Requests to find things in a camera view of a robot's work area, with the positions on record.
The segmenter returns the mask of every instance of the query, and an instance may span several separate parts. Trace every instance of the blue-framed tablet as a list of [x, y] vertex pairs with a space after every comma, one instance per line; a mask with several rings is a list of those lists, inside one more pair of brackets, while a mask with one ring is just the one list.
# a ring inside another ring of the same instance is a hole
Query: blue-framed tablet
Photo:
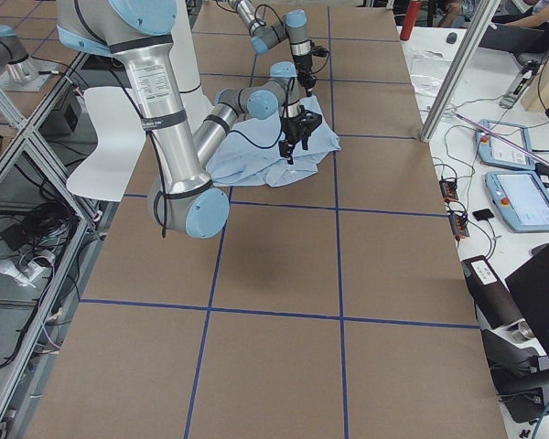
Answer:
[[549, 231], [549, 193], [534, 172], [489, 172], [486, 187], [511, 229]]
[[[533, 150], [529, 139], [529, 130], [524, 125], [496, 122], [488, 119], [482, 119], [479, 123], [496, 134], [504, 135], [508, 140], [522, 146], [527, 151], [531, 152]], [[479, 158], [485, 165], [534, 171], [534, 161], [530, 157], [506, 145], [496, 137], [477, 132], [476, 145], [478, 146]]]

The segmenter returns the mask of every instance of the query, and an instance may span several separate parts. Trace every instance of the person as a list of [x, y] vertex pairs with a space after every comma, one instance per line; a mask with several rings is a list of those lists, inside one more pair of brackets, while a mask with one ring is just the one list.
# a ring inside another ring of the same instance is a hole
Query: person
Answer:
[[495, 16], [492, 22], [542, 30], [544, 33], [531, 46], [524, 48], [524, 52], [546, 52], [549, 50], [549, 0], [523, 0], [523, 2], [532, 6], [524, 14]]
[[470, 20], [474, 16], [478, 3], [479, 0], [437, 0], [439, 8], [446, 12], [437, 26], [451, 27], [459, 16]]

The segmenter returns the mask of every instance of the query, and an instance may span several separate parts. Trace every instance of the towel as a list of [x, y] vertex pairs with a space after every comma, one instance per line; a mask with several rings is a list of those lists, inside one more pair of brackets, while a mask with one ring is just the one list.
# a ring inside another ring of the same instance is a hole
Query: towel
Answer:
[[[306, 110], [322, 114], [317, 97], [303, 98]], [[258, 145], [272, 145], [279, 134], [281, 124], [278, 114], [259, 121], [251, 119], [234, 125], [234, 130], [246, 134]], [[303, 151], [297, 144], [293, 153], [294, 164], [289, 165], [279, 155], [278, 143], [270, 149], [260, 149], [241, 135], [230, 133], [208, 162], [216, 186], [260, 186], [279, 187], [295, 183], [317, 173], [318, 163], [332, 151], [340, 150], [338, 136], [329, 128], [325, 118], [311, 134], [307, 142], [309, 149]]]

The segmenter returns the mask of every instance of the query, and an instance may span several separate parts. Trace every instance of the black monitor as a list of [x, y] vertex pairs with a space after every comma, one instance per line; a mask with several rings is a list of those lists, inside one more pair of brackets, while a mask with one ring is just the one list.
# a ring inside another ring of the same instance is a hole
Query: black monitor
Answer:
[[549, 244], [507, 277], [506, 284], [549, 356]]

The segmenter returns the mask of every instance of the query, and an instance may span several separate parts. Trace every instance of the white table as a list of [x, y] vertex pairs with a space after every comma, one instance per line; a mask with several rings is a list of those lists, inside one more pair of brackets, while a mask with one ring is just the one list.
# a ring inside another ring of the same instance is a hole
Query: white table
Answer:
[[[453, 45], [446, 43], [446, 37], [452, 31], [457, 33], [457, 41]], [[418, 61], [417, 63], [412, 62], [412, 54], [415, 52], [431, 51], [443, 55], [443, 59], [452, 60], [465, 32], [463, 29], [415, 27], [411, 39], [403, 42], [403, 50], [407, 58], [409, 71], [412, 74], [425, 72], [429, 76], [441, 76], [443, 74], [443, 66], [439, 66], [440, 61], [435, 63], [434, 68], [431, 67], [430, 62], [423, 63], [421, 66]], [[518, 70], [519, 65], [511, 54], [479, 48], [457, 87], [452, 103], [461, 105], [464, 102], [499, 97], [507, 90]], [[415, 96], [422, 117], [425, 118], [427, 115], [426, 110], [433, 103], [433, 98], [419, 93]], [[526, 126], [535, 126], [548, 121], [542, 113], [526, 112], [519, 102], [506, 113], [498, 105], [498, 100], [467, 103], [459, 107], [457, 111], [476, 122], [480, 119], [498, 121], [502, 116], [503, 122]], [[488, 194], [484, 184], [484, 174], [499, 168], [484, 166], [479, 161], [479, 157], [474, 162], [474, 157], [476, 156], [475, 133], [473, 130], [465, 128], [452, 129], [452, 126], [460, 124], [464, 123], [453, 115], [444, 116], [430, 142], [432, 155], [433, 157], [438, 157], [436, 163], [440, 163], [439, 160], [443, 160], [443, 163], [454, 167], [460, 177], [470, 175], [471, 169], [468, 166], [464, 166], [447, 156], [444, 136], [451, 129], [447, 134], [449, 154], [464, 162], [473, 163], [475, 169], [475, 174], [472, 178], [462, 178], [458, 181], [457, 192], [460, 201], [466, 206], [468, 212], [488, 208], [497, 215], [497, 210], [492, 206], [490, 194]], [[530, 129], [529, 135], [534, 149], [549, 149], [549, 123]], [[549, 160], [549, 154], [544, 154], [544, 157]], [[442, 168], [443, 166], [436, 167], [438, 176], [441, 176]], [[443, 175], [444, 177], [452, 177], [453, 173], [448, 169], [444, 169]], [[504, 279], [530, 258], [530, 249], [549, 242], [549, 233], [516, 233], [511, 231], [498, 217], [499, 215], [490, 220], [493, 229], [499, 236], [496, 251], [490, 258], [490, 264], [496, 270], [499, 277]], [[490, 229], [483, 221], [479, 225], [488, 234], [491, 234]], [[470, 224], [468, 230], [470, 237], [462, 240], [458, 247], [460, 260], [486, 254], [490, 246], [486, 236], [475, 226]], [[510, 339], [503, 328], [495, 332], [502, 337]], [[532, 346], [543, 352], [541, 346], [536, 341], [521, 343], [518, 346], [520, 348]], [[518, 434], [523, 429], [533, 430], [533, 427], [528, 423], [515, 423], [503, 404], [501, 404], [501, 410], [509, 438], [514, 439], [518, 437]], [[537, 439], [549, 439], [549, 416], [545, 417], [543, 425], [537, 434]]]

